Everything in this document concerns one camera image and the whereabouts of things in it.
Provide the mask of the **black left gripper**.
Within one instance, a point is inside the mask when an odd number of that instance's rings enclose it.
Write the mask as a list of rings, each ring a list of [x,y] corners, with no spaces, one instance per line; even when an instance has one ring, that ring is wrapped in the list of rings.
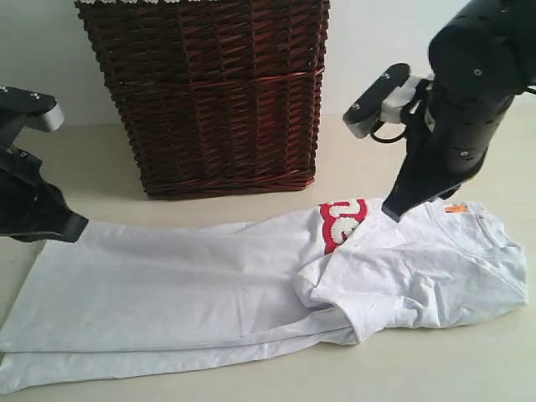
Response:
[[[42,162],[14,146],[24,119],[1,112],[1,236],[26,243],[75,243],[89,220],[40,174]]]

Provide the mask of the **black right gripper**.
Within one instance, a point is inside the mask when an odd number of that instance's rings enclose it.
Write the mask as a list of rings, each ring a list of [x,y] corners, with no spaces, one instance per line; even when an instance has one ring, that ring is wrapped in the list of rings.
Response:
[[[514,98],[460,95],[435,82],[423,115],[427,132],[404,160],[382,212],[400,222],[427,201],[451,197],[476,176]]]

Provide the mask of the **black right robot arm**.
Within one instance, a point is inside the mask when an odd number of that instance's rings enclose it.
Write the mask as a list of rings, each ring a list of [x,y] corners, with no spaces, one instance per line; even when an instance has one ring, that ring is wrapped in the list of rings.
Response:
[[[394,221],[481,170],[514,98],[535,84],[535,3],[470,1],[430,41],[431,80],[402,112],[406,157],[382,210]]]

